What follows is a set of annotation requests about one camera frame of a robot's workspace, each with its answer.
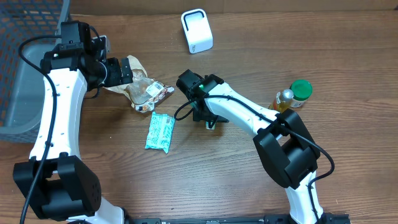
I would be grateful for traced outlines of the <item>yellow Vim dish soap bottle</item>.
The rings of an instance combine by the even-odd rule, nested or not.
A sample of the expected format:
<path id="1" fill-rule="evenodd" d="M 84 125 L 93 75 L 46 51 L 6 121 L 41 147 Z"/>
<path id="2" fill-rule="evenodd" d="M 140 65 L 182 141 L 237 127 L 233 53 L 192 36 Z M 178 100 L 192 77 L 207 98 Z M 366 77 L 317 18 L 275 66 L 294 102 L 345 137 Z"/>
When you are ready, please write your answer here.
<path id="1" fill-rule="evenodd" d="M 276 94 L 274 101 L 269 105 L 269 109 L 283 113 L 286 109 L 290 108 L 293 97 L 294 93 L 291 89 L 281 90 Z"/>

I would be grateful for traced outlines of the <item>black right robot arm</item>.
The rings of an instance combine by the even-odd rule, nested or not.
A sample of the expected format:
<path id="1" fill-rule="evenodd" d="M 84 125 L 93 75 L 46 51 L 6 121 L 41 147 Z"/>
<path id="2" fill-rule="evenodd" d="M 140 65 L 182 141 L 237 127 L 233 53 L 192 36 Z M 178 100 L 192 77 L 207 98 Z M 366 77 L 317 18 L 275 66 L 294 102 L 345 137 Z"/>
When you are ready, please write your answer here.
<path id="1" fill-rule="evenodd" d="M 187 97 L 194 121 L 205 121 L 208 129 L 232 122 L 252 137 L 263 168 L 285 189 L 290 222 L 325 222 L 314 185 L 320 151 L 295 111 L 259 106 L 216 75 L 201 77 L 186 70 L 176 86 Z"/>

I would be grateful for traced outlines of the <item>small teal white box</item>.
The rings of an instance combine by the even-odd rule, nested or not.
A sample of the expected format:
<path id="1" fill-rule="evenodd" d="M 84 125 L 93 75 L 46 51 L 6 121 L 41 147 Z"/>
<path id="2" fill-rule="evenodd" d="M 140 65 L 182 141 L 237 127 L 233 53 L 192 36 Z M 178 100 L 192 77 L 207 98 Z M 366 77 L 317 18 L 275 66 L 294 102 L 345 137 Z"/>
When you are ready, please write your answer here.
<path id="1" fill-rule="evenodd" d="M 209 130 L 214 130 L 215 129 L 215 123 L 216 122 L 206 122 L 205 124 L 206 124 L 206 129 L 209 129 Z"/>

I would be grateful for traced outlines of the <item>cream brown bread bag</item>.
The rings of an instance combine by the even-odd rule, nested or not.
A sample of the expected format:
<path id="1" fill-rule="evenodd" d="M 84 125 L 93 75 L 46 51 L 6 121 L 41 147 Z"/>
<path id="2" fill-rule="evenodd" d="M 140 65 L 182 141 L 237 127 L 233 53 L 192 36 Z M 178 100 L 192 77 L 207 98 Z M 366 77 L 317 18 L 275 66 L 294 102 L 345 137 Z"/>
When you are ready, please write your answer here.
<path id="1" fill-rule="evenodd" d="M 174 87 L 149 78 L 145 68 L 134 56 L 128 55 L 127 59 L 127 65 L 121 67 L 132 72 L 132 83 L 106 87 L 106 89 L 126 96 L 131 101 L 131 106 L 140 113 L 154 111 L 157 104 L 175 91 Z"/>

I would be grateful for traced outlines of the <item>light teal snack packet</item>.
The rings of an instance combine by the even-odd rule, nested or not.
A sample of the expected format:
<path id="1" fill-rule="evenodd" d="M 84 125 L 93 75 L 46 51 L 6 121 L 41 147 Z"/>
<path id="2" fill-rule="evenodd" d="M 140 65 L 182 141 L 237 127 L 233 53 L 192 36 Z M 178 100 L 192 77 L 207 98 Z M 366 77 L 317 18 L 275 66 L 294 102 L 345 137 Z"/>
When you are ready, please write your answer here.
<path id="1" fill-rule="evenodd" d="M 169 153 L 175 119 L 167 114 L 152 112 L 149 132 L 146 138 L 146 149 L 158 149 Z"/>

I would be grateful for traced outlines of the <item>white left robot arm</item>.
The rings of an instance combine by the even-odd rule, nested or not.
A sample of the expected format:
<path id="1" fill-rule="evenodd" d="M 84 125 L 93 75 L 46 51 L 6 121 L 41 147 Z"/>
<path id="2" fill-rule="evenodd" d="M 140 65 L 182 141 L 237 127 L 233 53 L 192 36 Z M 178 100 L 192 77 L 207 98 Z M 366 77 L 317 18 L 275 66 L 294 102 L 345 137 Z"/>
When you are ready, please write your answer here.
<path id="1" fill-rule="evenodd" d="M 130 84 L 129 61 L 107 58 L 107 37 L 85 22 L 62 22 L 57 39 L 37 66 L 45 85 L 37 139 L 29 160 L 13 170 L 25 197 L 21 221 L 32 210 L 41 220 L 132 223 L 125 209 L 102 196 L 99 178 L 81 160 L 78 143 L 85 94 Z"/>

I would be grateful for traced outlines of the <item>green-capped white bottle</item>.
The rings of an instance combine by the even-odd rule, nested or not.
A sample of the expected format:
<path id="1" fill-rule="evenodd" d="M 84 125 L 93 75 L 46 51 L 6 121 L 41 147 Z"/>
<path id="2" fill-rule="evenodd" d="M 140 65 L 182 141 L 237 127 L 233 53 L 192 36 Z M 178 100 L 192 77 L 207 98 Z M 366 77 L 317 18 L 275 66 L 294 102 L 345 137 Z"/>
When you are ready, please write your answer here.
<path id="1" fill-rule="evenodd" d="M 299 108 L 311 97 L 313 93 L 312 84 L 307 80 L 294 81 L 290 89 L 293 91 L 294 97 L 292 99 L 291 108 Z"/>

